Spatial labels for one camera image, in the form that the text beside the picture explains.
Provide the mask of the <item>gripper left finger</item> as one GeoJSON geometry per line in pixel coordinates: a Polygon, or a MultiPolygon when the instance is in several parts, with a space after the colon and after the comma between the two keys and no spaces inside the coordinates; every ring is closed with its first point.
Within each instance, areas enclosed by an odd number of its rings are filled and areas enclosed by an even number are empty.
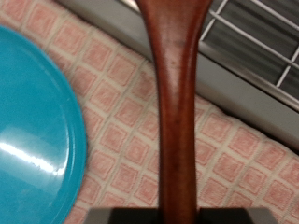
{"type": "Polygon", "coordinates": [[[158,224],[154,208],[92,208],[87,224],[158,224]]]}

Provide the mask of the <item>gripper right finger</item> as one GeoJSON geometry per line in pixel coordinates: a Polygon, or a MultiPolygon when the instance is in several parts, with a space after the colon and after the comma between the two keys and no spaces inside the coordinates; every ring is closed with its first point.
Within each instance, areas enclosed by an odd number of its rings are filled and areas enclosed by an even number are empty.
{"type": "Polygon", "coordinates": [[[201,208],[199,224],[278,224],[267,208],[201,208]]]}

